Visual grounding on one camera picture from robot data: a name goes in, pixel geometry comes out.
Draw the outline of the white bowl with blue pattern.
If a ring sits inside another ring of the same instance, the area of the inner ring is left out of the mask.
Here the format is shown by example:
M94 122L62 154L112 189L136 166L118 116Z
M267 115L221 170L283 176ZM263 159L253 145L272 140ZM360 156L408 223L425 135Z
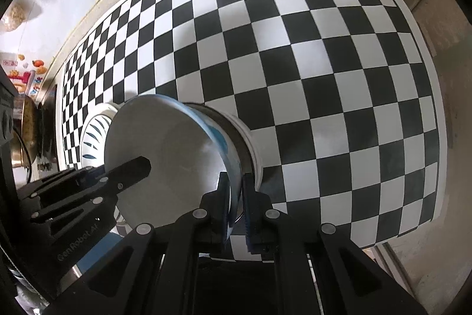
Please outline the white bowl with blue pattern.
M227 174L228 227L242 217L242 177L263 179L263 161L246 124L231 113L182 103L164 95L130 99L107 132L104 165L112 170L136 157L150 161L150 174L118 195L118 211L132 228L175 222L199 206Z

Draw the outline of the white plate with leaf rim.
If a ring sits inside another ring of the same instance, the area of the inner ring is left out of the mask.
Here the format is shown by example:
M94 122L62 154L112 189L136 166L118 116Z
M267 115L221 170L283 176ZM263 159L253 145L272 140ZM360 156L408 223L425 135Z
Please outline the white plate with leaf rim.
M104 165L106 136L119 106L100 103L86 117L79 142L79 161L82 168Z

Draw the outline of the brass pot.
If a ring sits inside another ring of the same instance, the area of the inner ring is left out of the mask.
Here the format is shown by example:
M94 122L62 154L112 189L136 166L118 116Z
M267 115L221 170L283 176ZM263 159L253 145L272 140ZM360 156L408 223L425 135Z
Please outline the brass pot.
M13 140L10 143L11 163L14 168L26 167L29 165L28 160L35 161L40 142L40 113L30 97L19 95L14 99L13 119L14 128L20 134L25 146L22 145L17 133L14 132Z

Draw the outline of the black and white checkerboard mat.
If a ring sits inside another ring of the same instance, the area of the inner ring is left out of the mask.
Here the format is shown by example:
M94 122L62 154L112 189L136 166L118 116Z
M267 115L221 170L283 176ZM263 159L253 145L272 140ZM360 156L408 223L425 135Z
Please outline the black and white checkerboard mat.
M263 190L304 225L368 247L441 209L440 90L402 0L121 0L69 55L62 93L67 166L94 106L165 94L241 119Z

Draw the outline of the colourful wall sticker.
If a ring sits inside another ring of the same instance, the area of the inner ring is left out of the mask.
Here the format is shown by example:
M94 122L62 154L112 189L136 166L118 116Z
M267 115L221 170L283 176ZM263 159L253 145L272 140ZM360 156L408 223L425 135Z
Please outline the colourful wall sticker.
M23 54L1 53L1 67L20 94L35 99L48 71L48 64Z

